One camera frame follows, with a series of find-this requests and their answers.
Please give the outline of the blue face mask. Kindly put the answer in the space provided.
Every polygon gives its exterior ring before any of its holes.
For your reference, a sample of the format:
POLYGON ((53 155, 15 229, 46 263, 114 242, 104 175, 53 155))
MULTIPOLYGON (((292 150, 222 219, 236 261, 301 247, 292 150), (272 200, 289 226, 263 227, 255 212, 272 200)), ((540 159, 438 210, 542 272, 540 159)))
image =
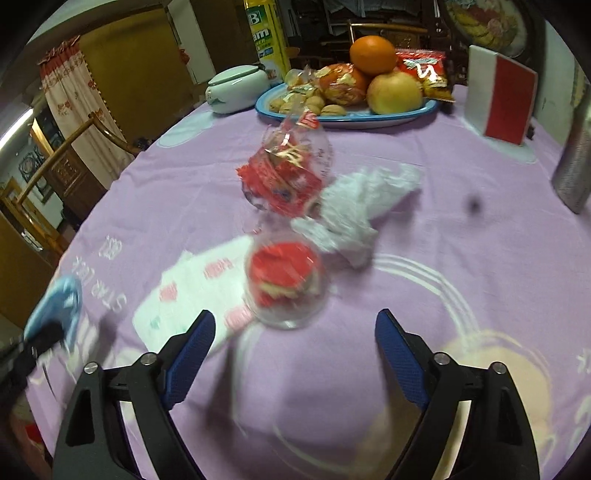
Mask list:
POLYGON ((78 277, 66 275, 55 279, 34 308, 24 328, 23 338, 32 339, 50 323, 61 326, 63 345, 71 354, 82 312, 82 284, 78 277))

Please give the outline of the white paper napkin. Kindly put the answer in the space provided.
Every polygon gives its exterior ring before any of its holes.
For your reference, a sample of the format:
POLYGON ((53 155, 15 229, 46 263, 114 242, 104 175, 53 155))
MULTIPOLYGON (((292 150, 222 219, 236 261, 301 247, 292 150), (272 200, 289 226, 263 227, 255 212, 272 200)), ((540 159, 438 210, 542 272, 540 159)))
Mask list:
POLYGON ((133 315, 146 349, 159 351, 204 310, 215 320, 212 350, 252 323, 245 303, 245 258, 251 245, 252 238, 242 235, 198 254, 182 252, 133 315))

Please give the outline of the clear plastic cup red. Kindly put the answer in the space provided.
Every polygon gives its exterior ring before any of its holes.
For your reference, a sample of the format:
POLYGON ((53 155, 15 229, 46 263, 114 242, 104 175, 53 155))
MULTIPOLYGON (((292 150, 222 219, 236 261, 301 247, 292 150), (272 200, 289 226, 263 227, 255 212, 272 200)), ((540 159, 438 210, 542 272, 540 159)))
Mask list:
POLYGON ((300 329, 321 312, 329 280, 317 247, 293 231, 252 236, 245 255, 245 303, 257 321, 300 329))

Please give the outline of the white tissue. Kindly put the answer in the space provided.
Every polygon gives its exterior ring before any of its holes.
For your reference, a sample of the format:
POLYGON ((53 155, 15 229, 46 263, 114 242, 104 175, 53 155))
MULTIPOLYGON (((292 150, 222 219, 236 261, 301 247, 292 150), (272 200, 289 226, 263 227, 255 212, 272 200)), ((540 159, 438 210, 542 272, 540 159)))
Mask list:
POLYGON ((323 253, 339 253, 353 268, 370 263, 379 231, 372 222, 421 188, 423 172, 401 163, 396 170, 363 168, 322 189, 318 213, 290 221, 291 229, 323 253))

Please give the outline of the clear red snack wrapper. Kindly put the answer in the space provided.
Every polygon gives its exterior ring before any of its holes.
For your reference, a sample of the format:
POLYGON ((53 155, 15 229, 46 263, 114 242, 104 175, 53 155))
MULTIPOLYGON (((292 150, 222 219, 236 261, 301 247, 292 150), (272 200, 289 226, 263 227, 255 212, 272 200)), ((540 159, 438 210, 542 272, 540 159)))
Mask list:
POLYGON ((320 197, 333 159, 318 116, 305 108, 267 132, 259 150, 236 173, 252 205, 295 218, 307 215, 320 197))

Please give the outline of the white red patterned curtain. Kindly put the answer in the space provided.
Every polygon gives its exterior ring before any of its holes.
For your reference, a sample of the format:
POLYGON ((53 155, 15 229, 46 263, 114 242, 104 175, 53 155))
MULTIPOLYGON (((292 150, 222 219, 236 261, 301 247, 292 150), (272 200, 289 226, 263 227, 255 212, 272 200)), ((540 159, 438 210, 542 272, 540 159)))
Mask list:
MULTIPOLYGON (((51 114, 65 138, 91 113, 115 136, 123 134, 94 81, 79 39, 73 37, 48 51, 39 63, 42 91, 51 114)), ((73 142, 73 149, 106 189, 132 162, 133 156, 90 127, 73 142)))

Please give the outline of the steel thermos bottle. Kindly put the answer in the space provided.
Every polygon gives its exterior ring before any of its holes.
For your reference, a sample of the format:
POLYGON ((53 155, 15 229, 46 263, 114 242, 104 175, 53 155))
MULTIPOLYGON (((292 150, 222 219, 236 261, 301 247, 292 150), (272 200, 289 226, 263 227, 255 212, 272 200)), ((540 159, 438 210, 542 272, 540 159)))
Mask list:
POLYGON ((590 197, 590 91, 574 110, 570 133, 551 185, 558 198, 575 214, 580 214, 590 197))

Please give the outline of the purple printed tablecloth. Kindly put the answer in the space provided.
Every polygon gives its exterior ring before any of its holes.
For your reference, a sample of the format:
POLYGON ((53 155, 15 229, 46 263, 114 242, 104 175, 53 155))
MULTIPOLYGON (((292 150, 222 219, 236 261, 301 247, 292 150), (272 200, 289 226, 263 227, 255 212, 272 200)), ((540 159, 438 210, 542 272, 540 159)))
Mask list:
MULTIPOLYGON (((122 173, 58 267, 79 277, 84 310, 72 352, 54 351, 27 398, 53 448, 84 365, 127 365, 135 325, 180 319, 176 263, 252 229, 236 168, 259 147, 256 112, 200 108, 122 173)), ((468 127, 461 110, 393 129, 332 131, 335 171, 417 165, 417 197, 379 223, 373 262, 328 265, 324 310, 307 328, 271 330, 221 316, 239 333, 207 358, 173 419, 211 479, 381 479, 416 419, 374 336, 389 309, 458 362, 505 363, 554 477, 590 425, 590 217, 571 213, 550 177, 560 146, 542 128, 520 162, 468 127)))

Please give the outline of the white red tissue box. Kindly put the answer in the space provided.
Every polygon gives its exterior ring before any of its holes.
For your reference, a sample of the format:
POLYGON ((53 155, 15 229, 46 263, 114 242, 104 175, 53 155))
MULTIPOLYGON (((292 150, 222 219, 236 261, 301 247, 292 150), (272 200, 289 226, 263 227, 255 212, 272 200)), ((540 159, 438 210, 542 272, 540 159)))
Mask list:
POLYGON ((521 145, 532 117, 538 74, 493 50, 471 45, 465 117, 485 137, 521 145))

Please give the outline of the blue oval fruit tray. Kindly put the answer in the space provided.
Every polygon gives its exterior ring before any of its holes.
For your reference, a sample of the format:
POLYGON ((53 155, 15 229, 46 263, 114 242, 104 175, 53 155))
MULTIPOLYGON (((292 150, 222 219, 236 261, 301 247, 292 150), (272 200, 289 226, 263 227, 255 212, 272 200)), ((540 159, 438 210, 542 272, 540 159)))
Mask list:
MULTIPOLYGON (((270 102, 276 98, 287 95, 287 84, 270 88, 270 90, 259 96, 256 100, 256 112, 261 118, 269 120, 283 121, 286 115, 270 110, 270 102)), ((345 116, 321 116, 318 118, 322 125, 332 129, 353 129, 367 130, 393 127, 406 124, 429 115, 435 114, 439 109, 439 102, 436 100, 425 100, 423 106, 419 109, 411 110, 390 115, 378 115, 370 111, 368 107, 349 110, 345 116)))

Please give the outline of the white ceramic lidded jar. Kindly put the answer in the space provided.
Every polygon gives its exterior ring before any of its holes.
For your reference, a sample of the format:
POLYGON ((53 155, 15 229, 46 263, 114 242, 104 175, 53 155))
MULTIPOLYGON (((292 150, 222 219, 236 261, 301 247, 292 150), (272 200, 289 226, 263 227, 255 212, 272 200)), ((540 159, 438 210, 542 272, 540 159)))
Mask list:
POLYGON ((269 89, 266 70, 259 65, 239 65, 208 81, 205 100, 214 113, 227 115, 253 107, 269 89))

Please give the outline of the yellow red apple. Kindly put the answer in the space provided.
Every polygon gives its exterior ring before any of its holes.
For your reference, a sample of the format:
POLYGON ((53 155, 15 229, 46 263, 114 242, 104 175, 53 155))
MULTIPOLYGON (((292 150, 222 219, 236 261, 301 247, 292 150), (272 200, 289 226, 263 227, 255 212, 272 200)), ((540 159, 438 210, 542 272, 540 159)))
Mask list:
POLYGON ((376 114, 405 113, 422 106, 423 91, 414 76, 394 70, 378 75, 370 82, 367 102, 370 110, 376 114))

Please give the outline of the pile of walnuts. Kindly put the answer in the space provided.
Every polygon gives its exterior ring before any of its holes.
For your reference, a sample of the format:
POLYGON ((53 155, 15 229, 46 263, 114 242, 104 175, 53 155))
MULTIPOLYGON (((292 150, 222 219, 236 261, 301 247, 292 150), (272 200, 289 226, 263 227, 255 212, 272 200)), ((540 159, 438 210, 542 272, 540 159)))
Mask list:
POLYGON ((301 113, 311 111, 318 116, 346 116, 348 111, 338 104, 327 104, 320 95, 305 97, 302 94, 287 94, 270 100, 269 110, 273 113, 287 115, 288 113, 301 113))

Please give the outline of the red snack packet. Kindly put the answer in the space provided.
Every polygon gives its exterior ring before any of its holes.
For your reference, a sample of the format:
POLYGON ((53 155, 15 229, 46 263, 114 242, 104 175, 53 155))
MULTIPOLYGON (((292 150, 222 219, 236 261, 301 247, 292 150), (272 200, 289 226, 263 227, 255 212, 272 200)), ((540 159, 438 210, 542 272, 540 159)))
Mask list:
POLYGON ((425 49, 399 49, 398 67, 415 77, 427 99, 454 103, 453 87, 446 72, 446 53, 425 49))

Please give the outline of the wrapped orange pastry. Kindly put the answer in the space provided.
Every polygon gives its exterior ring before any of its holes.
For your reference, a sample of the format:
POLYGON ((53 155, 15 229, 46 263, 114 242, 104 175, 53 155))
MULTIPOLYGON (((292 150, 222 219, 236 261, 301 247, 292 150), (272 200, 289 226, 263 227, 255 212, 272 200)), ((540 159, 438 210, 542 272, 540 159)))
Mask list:
POLYGON ((332 103, 356 106, 366 100, 369 80, 352 63, 337 63, 315 72, 315 83, 332 103))

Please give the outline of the orange fruit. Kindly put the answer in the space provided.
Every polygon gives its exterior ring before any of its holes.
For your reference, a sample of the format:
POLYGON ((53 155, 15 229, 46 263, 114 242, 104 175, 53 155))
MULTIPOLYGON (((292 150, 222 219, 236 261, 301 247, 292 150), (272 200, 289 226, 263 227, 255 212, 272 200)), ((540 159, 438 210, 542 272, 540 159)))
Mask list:
POLYGON ((394 70, 398 55, 394 44, 384 37, 363 36, 349 47, 351 62, 363 73, 377 76, 394 70))

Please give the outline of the round framed flower picture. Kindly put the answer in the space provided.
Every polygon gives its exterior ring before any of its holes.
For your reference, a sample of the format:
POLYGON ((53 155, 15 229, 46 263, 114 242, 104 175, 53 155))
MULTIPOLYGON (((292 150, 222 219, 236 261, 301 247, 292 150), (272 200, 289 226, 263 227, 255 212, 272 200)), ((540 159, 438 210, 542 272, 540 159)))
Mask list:
POLYGON ((538 40, 524 1, 438 1, 446 26, 465 45, 476 45, 514 60, 527 60, 538 40))

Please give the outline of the yellow green tall can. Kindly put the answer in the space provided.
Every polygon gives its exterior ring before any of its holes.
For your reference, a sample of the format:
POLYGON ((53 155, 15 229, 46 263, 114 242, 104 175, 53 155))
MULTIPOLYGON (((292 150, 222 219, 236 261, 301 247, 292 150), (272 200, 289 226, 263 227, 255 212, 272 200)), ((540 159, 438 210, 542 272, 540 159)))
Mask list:
POLYGON ((245 0, 243 4, 256 53, 266 68, 270 84, 283 83, 284 76, 290 71, 290 59, 276 1, 245 0))

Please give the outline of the wooden chair behind table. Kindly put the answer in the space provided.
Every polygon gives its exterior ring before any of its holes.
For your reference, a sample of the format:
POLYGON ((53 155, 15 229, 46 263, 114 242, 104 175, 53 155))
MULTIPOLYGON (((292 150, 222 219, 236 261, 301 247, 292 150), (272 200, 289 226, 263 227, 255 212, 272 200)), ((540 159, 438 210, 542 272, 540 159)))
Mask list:
POLYGON ((393 43, 394 47, 403 49, 419 49, 424 40, 430 38, 427 28, 406 24, 349 21, 348 29, 351 43, 358 39, 358 33, 372 34, 384 37, 393 43))

